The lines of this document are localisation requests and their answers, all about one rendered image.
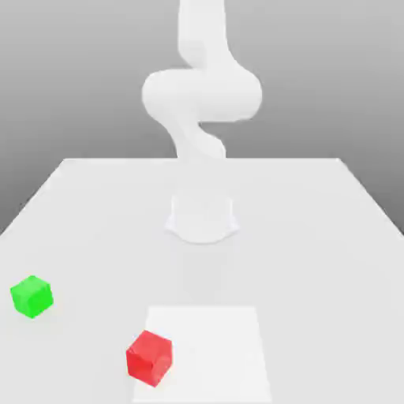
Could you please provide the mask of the small red cube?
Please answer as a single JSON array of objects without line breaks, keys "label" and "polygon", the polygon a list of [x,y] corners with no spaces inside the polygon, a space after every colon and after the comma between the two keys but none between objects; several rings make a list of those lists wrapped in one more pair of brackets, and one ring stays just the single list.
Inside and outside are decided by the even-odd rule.
[{"label": "small red cube", "polygon": [[173,344],[163,336],[143,330],[125,355],[128,374],[157,387],[173,364]]}]

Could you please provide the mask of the small green cube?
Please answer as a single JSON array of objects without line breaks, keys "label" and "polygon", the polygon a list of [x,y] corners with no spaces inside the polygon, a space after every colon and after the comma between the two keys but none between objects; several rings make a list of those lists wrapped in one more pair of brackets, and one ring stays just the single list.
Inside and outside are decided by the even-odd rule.
[{"label": "small green cube", "polygon": [[50,308],[54,298],[50,283],[30,275],[10,288],[15,309],[30,319]]}]

